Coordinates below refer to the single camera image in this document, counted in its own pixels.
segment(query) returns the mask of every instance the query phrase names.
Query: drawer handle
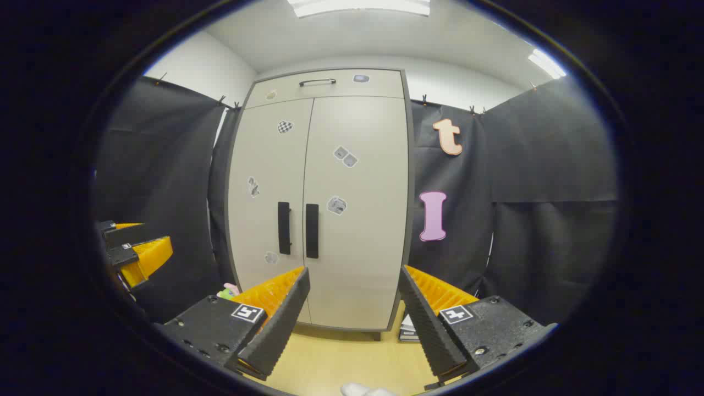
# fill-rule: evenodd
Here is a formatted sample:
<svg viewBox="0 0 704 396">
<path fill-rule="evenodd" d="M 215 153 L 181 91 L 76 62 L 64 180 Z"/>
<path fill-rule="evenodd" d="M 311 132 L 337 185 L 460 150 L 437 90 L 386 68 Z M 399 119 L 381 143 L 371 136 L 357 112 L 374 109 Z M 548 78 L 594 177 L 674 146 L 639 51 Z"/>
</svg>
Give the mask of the drawer handle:
<svg viewBox="0 0 704 396">
<path fill-rule="evenodd" d="M 306 81 L 301 81 L 298 83 L 300 86 L 306 85 L 307 82 L 316 82 L 316 81 L 328 81 L 330 84 L 335 84 L 337 80 L 334 78 L 321 78 L 320 80 L 306 80 Z"/>
</svg>

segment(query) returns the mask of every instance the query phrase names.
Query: pink letter i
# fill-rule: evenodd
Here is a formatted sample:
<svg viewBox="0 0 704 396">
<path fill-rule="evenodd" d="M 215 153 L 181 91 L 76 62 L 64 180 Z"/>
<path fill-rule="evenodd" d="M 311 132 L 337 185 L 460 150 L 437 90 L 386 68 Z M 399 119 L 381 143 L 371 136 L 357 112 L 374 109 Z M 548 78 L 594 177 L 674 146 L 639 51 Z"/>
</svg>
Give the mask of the pink letter i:
<svg viewBox="0 0 704 396">
<path fill-rule="evenodd" d="M 444 192 L 430 191 L 420 195 L 420 200 L 425 203 L 425 228 L 420 233 L 420 240 L 442 240 L 445 230 L 442 229 L 442 203 L 447 198 Z"/>
</svg>

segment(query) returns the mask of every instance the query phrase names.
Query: cabinet door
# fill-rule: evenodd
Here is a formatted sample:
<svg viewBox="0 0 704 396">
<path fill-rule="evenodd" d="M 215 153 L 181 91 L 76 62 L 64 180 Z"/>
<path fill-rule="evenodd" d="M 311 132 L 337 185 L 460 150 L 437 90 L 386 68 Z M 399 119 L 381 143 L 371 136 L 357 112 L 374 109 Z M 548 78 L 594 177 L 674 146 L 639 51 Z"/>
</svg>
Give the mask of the cabinet door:
<svg viewBox="0 0 704 396">
<path fill-rule="evenodd" d="M 336 155 L 339 147 L 344 150 Z M 333 197 L 341 201 L 329 208 Z M 303 203 L 319 207 L 318 258 L 305 257 L 313 324 L 386 328 L 401 269 L 407 201 L 404 100 L 316 98 L 303 189 Z"/>
<path fill-rule="evenodd" d="M 247 109 L 239 121 L 227 215 L 243 291 L 303 265 L 303 169 L 312 105 L 302 99 Z M 279 202 L 291 208 L 291 254 L 279 251 Z M 299 320 L 310 321 L 305 305 Z"/>
</svg>

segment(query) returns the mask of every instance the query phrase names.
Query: black handle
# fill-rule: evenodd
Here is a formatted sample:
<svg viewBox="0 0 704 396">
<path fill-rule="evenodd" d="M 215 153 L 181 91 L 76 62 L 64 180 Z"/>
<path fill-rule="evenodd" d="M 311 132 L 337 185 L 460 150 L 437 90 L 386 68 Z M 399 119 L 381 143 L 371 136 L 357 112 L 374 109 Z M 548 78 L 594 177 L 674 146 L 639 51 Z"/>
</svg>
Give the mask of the black handle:
<svg viewBox="0 0 704 396">
<path fill-rule="evenodd" d="M 279 253 L 291 254 L 291 222 L 288 202 L 279 202 Z"/>
<path fill-rule="evenodd" d="M 318 206 L 306 204 L 306 257 L 318 258 Z"/>
<path fill-rule="evenodd" d="M 328 81 L 330 84 L 335 84 L 337 82 L 337 80 L 335 80 L 334 78 L 321 78 L 319 80 L 301 81 L 298 83 L 298 85 L 300 85 L 302 87 L 302 86 L 306 85 L 307 82 L 317 82 L 317 81 Z"/>
</svg>

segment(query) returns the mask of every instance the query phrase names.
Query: white cabinet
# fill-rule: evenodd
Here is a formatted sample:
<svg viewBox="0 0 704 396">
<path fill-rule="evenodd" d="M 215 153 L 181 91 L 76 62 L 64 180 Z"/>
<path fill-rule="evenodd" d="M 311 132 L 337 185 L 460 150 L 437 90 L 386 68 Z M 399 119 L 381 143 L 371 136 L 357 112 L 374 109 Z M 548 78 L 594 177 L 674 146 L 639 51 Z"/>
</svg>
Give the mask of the white cabinet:
<svg viewBox="0 0 704 396">
<path fill-rule="evenodd" d="M 367 78 L 356 82 L 356 75 Z M 334 85 L 327 78 L 346 85 L 324 91 Z M 307 91 L 304 80 L 321 81 Z M 285 100 L 261 104 L 273 90 Z M 237 126 L 226 209 L 243 290 L 307 266 L 310 292 L 299 321 L 389 328 L 412 221 L 409 111 L 400 70 L 322 70 L 255 82 Z M 288 216 L 279 216 L 280 202 Z M 290 252 L 279 243 L 282 230 Z"/>
</svg>

